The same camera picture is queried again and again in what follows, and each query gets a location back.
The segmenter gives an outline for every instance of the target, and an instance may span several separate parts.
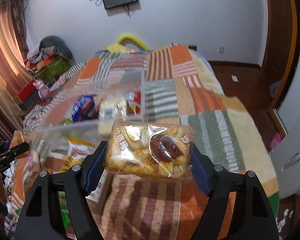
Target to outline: yellow label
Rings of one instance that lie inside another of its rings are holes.
[[[138,127],[133,127],[133,125],[129,125],[126,127],[127,135],[132,141],[140,140],[141,132]]]

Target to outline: pink plush toy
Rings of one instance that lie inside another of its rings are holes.
[[[43,83],[42,80],[36,80],[33,85],[37,88],[40,99],[47,98],[49,94],[49,88]]]

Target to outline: dark red floor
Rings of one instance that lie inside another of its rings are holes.
[[[212,66],[226,96],[236,96],[253,118],[262,140],[269,150],[269,144],[277,132],[270,120],[267,109],[271,103],[268,83],[257,68],[236,66]],[[237,76],[234,82],[231,75]]]

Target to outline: white label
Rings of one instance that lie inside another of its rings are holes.
[[[231,75],[233,82],[238,82],[237,76]]]
[[[107,176],[108,176],[108,171],[104,170],[102,173],[102,176],[100,178],[100,181],[98,183],[97,189],[95,191],[91,192],[91,194],[86,197],[87,199],[92,200],[97,203],[99,202],[103,188],[105,186]]]

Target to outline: snack bag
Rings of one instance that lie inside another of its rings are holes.
[[[27,156],[30,155],[30,152],[31,152],[31,140],[32,140],[32,137],[31,137],[31,133],[28,133],[28,132],[25,132],[25,131],[14,131],[14,134],[13,134],[13,138],[11,140],[11,144],[10,144],[10,148],[12,147],[15,147],[23,142],[27,142],[29,144],[29,147],[30,149],[28,151],[26,151],[25,153],[19,155],[16,157],[16,159],[22,159],[22,158],[25,158]]]
[[[189,125],[130,122],[117,119],[111,131],[104,168],[114,174],[134,174],[183,180],[189,169]]]

